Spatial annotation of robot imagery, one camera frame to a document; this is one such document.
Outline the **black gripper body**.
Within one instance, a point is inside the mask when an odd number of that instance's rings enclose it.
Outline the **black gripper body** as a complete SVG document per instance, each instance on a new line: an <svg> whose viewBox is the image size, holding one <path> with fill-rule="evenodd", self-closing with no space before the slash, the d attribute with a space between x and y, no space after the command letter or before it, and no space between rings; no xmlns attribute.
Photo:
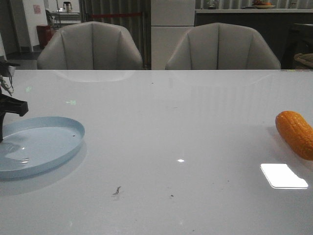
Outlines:
<svg viewBox="0 0 313 235"><path fill-rule="evenodd" d="M3 120L6 113L18 114L23 117L28 112L28 103L12 97L14 87L12 77L17 63L0 61L0 141L3 141Z"/></svg>

